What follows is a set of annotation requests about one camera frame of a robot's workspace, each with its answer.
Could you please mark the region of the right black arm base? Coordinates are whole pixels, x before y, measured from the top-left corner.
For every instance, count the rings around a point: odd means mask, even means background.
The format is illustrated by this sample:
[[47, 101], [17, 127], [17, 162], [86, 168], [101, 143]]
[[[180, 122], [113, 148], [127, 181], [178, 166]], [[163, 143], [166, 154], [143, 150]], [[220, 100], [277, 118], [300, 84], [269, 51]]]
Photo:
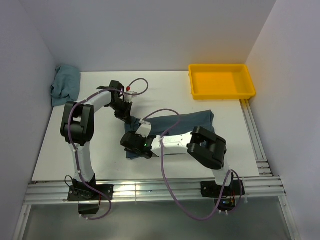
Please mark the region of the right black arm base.
[[[214, 204], [218, 204], [218, 198], [220, 196], [220, 192], [222, 186], [217, 185], [216, 182], [213, 181], [201, 181], [201, 195], [204, 198], [213, 198]], [[231, 180], [229, 186], [225, 186], [223, 189], [221, 200], [218, 204], [217, 209], [222, 212], [232, 211], [237, 206], [236, 197], [244, 197], [246, 194], [244, 184], [242, 180]]]

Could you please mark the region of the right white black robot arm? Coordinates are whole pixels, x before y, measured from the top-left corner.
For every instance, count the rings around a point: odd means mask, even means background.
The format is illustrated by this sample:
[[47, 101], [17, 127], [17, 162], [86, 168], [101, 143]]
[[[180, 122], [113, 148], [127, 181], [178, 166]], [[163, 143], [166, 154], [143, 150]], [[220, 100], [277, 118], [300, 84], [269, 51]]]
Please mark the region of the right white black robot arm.
[[171, 136], [152, 135], [151, 129], [143, 124], [137, 131], [125, 133], [120, 145], [127, 152], [146, 159], [189, 154], [212, 171], [220, 194], [227, 195], [233, 190], [233, 175], [229, 164], [225, 163], [227, 142], [224, 138], [200, 126], [190, 132]]

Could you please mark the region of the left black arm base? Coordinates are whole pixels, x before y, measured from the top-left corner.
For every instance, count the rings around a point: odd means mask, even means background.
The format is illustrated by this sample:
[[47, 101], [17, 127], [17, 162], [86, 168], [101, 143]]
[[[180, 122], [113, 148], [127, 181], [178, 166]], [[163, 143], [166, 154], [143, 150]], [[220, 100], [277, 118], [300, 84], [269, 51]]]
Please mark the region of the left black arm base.
[[[98, 184], [95, 187], [98, 191], [104, 193], [108, 199], [113, 198], [114, 185], [112, 184]], [[81, 215], [95, 215], [100, 210], [102, 201], [107, 201], [105, 196], [98, 194], [93, 190], [84, 191], [78, 189], [69, 189], [68, 202], [78, 203], [78, 212]]]

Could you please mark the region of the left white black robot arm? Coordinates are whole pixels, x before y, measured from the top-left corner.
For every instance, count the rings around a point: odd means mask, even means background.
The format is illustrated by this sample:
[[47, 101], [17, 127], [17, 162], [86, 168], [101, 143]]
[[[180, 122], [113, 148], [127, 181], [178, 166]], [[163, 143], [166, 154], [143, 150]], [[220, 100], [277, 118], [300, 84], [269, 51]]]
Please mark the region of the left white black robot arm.
[[95, 113], [110, 107], [116, 118], [129, 123], [132, 98], [136, 95], [129, 87], [124, 88], [120, 82], [113, 80], [108, 87], [98, 87], [94, 94], [84, 100], [68, 101], [64, 105], [60, 134], [72, 151], [74, 178], [77, 183], [83, 183], [79, 194], [86, 200], [95, 198], [98, 193], [97, 186], [90, 183], [95, 179], [90, 154], [90, 143], [95, 132]]

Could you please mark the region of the dark teal t-shirt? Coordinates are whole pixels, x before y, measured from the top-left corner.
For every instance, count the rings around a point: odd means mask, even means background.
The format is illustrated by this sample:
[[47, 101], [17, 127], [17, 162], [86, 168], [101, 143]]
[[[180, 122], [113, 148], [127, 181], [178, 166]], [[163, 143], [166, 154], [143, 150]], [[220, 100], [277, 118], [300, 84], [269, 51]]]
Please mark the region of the dark teal t-shirt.
[[[191, 132], [195, 127], [203, 127], [214, 132], [214, 114], [211, 110], [195, 112], [183, 115], [160, 116], [147, 118], [145, 121], [151, 123], [151, 135], [175, 136]], [[131, 117], [131, 124], [125, 124], [125, 133], [136, 132], [140, 127], [140, 120]]]

